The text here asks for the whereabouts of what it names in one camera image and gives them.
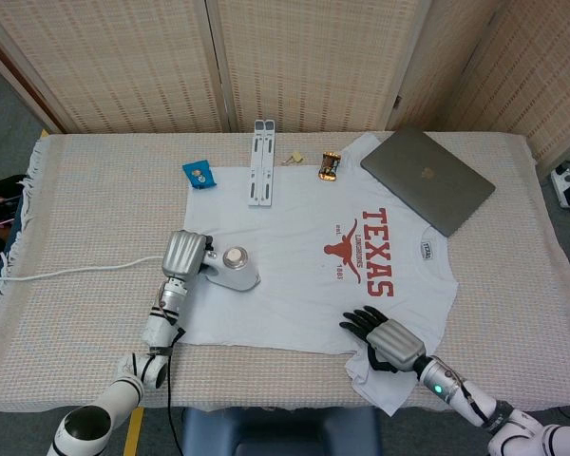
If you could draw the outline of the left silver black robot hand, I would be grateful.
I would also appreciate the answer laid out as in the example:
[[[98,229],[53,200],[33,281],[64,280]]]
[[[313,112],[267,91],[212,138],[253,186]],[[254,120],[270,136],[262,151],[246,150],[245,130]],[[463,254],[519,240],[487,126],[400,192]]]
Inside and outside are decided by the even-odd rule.
[[[167,278],[190,281],[200,271],[205,253],[213,250],[213,238],[185,230],[171,234],[162,260]]]

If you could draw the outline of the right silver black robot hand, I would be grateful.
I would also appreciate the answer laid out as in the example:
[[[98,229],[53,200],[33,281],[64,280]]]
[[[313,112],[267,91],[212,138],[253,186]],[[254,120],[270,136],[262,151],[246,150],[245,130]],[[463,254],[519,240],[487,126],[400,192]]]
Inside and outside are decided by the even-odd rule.
[[[375,371],[415,372],[420,377],[430,358],[424,342],[402,324],[372,306],[344,312],[339,326],[367,346]]]

